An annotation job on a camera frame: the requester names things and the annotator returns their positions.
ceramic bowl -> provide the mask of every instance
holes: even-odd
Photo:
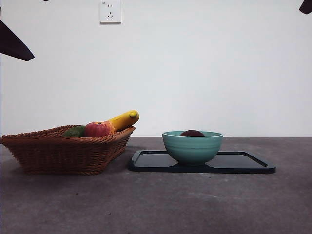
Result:
[[[162,139],[168,154],[180,164],[203,165],[220,150],[221,133],[201,131],[205,136],[180,136],[184,131],[164,132]]]

green fruit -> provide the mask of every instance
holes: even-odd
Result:
[[[72,127],[70,129],[67,129],[63,133],[63,137],[84,137],[84,129],[86,126],[80,125],[76,127]]]

concrete floor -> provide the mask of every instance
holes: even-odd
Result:
[[[2,234],[310,234],[312,138],[225,137],[274,174],[131,172],[137,150],[161,137],[131,137],[99,175],[25,175],[1,149]]]

wall socket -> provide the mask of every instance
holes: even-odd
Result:
[[[121,23],[121,0],[102,1],[99,9],[101,23]]]

woven basket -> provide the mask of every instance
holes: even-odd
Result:
[[[27,174],[97,175],[125,151],[135,127],[100,137],[63,137],[76,125],[0,138]]]

